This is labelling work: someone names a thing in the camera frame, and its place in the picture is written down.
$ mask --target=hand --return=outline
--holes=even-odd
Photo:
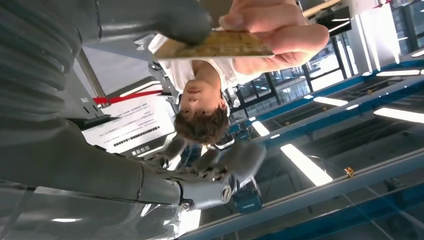
[[[325,26],[308,24],[295,0],[233,0],[219,23],[224,30],[255,33],[275,54],[235,58],[234,68],[242,74],[302,65],[327,45],[330,35]]]

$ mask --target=glass wall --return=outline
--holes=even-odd
[[[306,64],[266,72],[237,86],[240,106],[231,109],[232,124],[302,98],[358,73],[346,33],[332,37]]]
[[[391,4],[400,52],[405,55],[424,48],[424,1],[405,6]]]

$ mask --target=brown curly hair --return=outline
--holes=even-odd
[[[196,144],[214,144],[221,140],[228,126],[227,111],[218,107],[211,115],[200,112],[194,114],[192,121],[187,121],[181,113],[175,115],[177,134]]]

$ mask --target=fingers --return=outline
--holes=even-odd
[[[263,42],[276,55],[293,52],[316,54],[327,45],[329,38],[330,33],[325,26],[312,24],[281,28]]]
[[[239,10],[248,8],[272,7],[282,4],[296,5],[296,0],[233,0],[229,12],[238,12]]]
[[[301,10],[291,4],[246,8],[219,18],[221,27],[231,31],[265,33],[282,27],[303,25]]]

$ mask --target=credit card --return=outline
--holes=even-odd
[[[158,60],[219,57],[271,57],[273,51],[249,32],[211,31],[198,45],[168,39],[154,54]]]

